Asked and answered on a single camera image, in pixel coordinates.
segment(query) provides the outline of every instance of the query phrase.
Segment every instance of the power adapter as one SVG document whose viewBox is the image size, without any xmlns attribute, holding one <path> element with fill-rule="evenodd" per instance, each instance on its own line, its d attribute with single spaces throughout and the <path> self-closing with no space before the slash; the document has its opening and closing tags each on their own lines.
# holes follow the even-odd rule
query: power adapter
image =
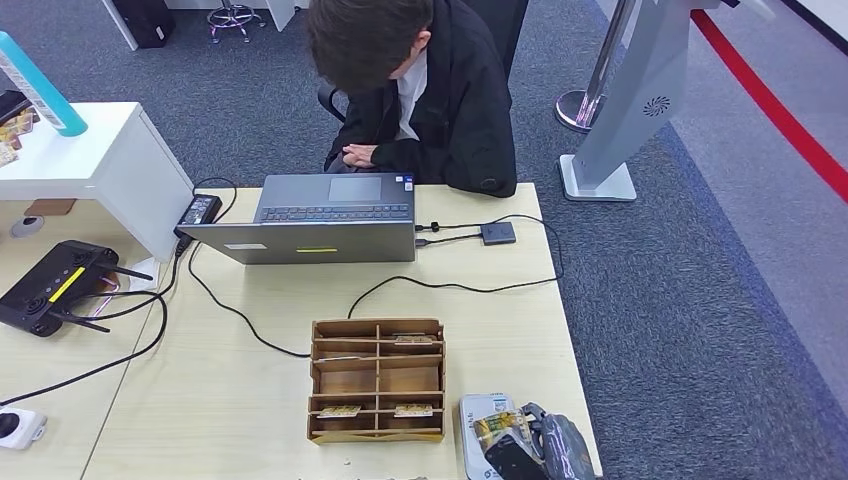
<svg viewBox="0 0 848 480">
<path fill-rule="evenodd" d="M 480 233 L 483 235 L 483 245 L 487 247 L 515 243 L 512 222 L 484 223 L 480 225 Z"/>
<path fill-rule="evenodd" d="M 180 218 L 180 223 L 177 225 L 203 225 L 212 223 L 215 221 L 215 215 L 221 210 L 223 204 L 221 197 L 197 193 L 194 195 L 191 204 L 186 208 L 185 213 Z M 174 233 L 180 238 L 180 242 L 177 244 L 177 256 L 181 256 L 185 249 L 191 245 L 193 239 L 176 228 L 174 228 Z"/>
</svg>

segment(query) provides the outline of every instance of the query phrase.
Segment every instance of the wooden organizer box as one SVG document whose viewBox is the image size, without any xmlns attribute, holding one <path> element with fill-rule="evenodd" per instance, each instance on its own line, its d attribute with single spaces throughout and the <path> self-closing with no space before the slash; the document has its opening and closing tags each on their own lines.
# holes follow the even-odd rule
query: wooden organizer box
<svg viewBox="0 0 848 480">
<path fill-rule="evenodd" d="M 442 440 L 445 341 L 438 320 L 314 322 L 311 370 L 313 442 Z M 332 407 L 347 408 L 332 416 Z M 403 416 L 410 408 L 424 412 Z"/>
</svg>

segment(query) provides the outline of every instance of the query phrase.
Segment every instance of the hand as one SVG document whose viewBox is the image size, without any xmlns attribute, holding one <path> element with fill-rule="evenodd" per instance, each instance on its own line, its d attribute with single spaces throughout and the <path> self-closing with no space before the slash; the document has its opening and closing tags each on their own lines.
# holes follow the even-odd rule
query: hand
<svg viewBox="0 0 848 480">
<path fill-rule="evenodd" d="M 374 164 L 371 163 L 371 155 L 376 148 L 377 145 L 348 145 L 342 148 L 342 152 L 345 153 L 342 161 L 351 167 L 374 168 Z"/>
</svg>

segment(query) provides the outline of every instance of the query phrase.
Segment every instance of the dark hair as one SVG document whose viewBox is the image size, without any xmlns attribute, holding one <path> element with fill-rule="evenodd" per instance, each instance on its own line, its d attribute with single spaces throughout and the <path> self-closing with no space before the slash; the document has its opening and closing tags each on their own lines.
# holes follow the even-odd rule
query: dark hair
<svg viewBox="0 0 848 480">
<path fill-rule="evenodd" d="M 433 19 L 433 0 L 312 0 L 307 10 L 318 74 L 346 93 L 383 86 Z"/>
</svg>

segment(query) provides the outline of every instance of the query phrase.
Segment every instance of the man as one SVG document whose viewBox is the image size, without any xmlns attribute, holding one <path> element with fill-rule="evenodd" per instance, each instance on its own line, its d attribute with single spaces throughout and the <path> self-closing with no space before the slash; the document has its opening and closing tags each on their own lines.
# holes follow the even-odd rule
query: man
<svg viewBox="0 0 848 480">
<path fill-rule="evenodd" d="M 324 169 L 411 172 L 496 197 L 515 193 L 502 60 L 460 0 L 312 0 L 318 73 L 348 94 Z"/>
</svg>

